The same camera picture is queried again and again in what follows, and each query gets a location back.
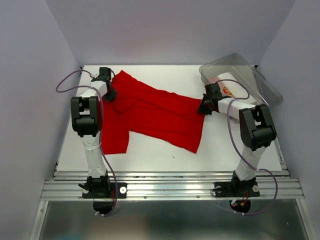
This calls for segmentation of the red t-shirt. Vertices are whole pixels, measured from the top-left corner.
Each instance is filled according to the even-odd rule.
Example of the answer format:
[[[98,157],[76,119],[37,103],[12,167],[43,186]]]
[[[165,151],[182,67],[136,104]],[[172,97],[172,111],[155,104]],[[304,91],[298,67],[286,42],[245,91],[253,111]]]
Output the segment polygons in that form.
[[[101,146],[104,154],[125,154],[130,132],[166,141],[196,153],[205,116],[200,99],[153,88],[120,71],[112,86],[115,100],[103,101]]]

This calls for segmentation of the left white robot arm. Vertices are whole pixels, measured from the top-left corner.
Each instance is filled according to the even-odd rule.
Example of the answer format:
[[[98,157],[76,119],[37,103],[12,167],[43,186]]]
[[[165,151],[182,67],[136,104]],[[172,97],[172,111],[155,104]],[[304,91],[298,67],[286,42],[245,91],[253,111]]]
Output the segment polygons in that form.
[[[100,135],[103,126],[102,105],[104,101],[113,101],[117,96],[117,91],[112,86],[113,73],[111,68],[101,67],[99,74],[92,78],[88,89],[70,100],[72,129],[83,144],[88,176],[93,179],[107,174]]]

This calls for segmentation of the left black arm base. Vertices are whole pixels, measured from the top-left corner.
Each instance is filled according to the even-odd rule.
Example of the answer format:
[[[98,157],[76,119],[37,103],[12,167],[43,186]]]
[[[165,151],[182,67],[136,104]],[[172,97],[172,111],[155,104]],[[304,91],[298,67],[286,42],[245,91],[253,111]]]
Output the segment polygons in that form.
[[[85,183],[79,183],[84,199],[115,199],[116,183],[110,181],[108,176],[92,178],[88,176]]]

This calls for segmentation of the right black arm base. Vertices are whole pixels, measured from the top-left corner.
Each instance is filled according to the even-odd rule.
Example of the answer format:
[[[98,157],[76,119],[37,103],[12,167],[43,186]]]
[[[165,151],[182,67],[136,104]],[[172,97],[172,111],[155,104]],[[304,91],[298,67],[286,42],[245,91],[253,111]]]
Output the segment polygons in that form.
[[[236,172],[232,173],[230,181],[216,181],[211,195],[216,198],[259,197],[260,190],[256,177],[240,180]]]

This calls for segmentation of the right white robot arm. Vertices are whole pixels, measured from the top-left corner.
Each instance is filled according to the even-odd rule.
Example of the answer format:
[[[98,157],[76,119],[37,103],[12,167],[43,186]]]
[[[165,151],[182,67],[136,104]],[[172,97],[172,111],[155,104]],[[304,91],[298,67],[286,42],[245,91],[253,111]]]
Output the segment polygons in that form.
[[[223,95],[219,85],[220,81],[205,85],[205,93],[201,100],[198,112],[211,115],[212,112],[226,114],[227,127],[231,143],[240,157],[239,164],[234,173],[237,179],[230,182],[231,192],[242,195],[248,190],[248,183],[256,177],[256,172],[263,153],[276,139],[277,132],[269,107],[265,104],[248,104],[244,100],[250,98],[249,91],[245,88],[247,96],[231,97]],[[243,150],[239,151],[231,130],[230,120],[239,122],[240,138]]]

